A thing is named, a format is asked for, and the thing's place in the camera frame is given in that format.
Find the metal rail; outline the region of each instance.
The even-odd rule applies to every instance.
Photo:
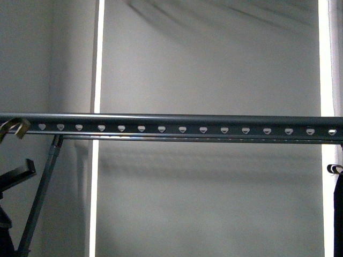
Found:
[[[343,117],[0,113],[0,123],[15,117],[31,123],[28,134],[64,139],[343,143]]]

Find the clothing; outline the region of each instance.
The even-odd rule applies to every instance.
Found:
[[[8,228],[0,228],[0,257],[14,257],[14,246]]]
[[[334,190],[334,257],[343,256],[343,175]]]

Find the light strip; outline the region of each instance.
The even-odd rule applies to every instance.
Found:
[[[100,113],[100,94],[101,94],[101,70],[102,70],[102,41],[103,41],[103,20],[105,16],[105,0],[99,0],[99,20],[98,20],[98,40],[96,53],[96,73],[95,73],[95,97],[94,113]]]
[[[329,0],[318,1],[319,17],[319,65],[320,65],[320,112],[321,116],[334,116],[333,83],[330,40]],[[324,219],[324,248],[325,256],[333,256],[334,242],[334,208],[333,191],[335,177],[326,170],[328,164],[336,161],[336,146],[322,145],[323,171],[323,219]]]
[[[102,41],[103,22],[105,17],[105,0],[99,0],[98,38],[96,41],[96,71],[94,113],[100,113],[101,99],[101,70],[102,70]],[[99,167],[99,141],[93,140],[92,146],[92,181],[91,181],[91,214],[90,214],[90,257],[95,257],[96,242],[96,202],[98,197],[98,167]]]

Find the gray metal bar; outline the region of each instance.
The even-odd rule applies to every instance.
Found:
[[[343,143],[343,117],[0,113],[0,122],[13,117],[30,121],[27,133],[68,139]]]
[[[56,163],[56,159],[59,155],[63,142],[62,135],[54,136],[53,142],[51,143],[49,156],[42,174],[41,181],[39,183],[35,199],[32,204],[32,208],[27,219],[27,223],[24,229],[23,236],[16,251],[16,257],[27,257],[29,254],[29,246],[33,237],[34,229],[37,225],[39,213],[42,209],[43,201],[48,189],[48,185],[51,179],[51,175]]]

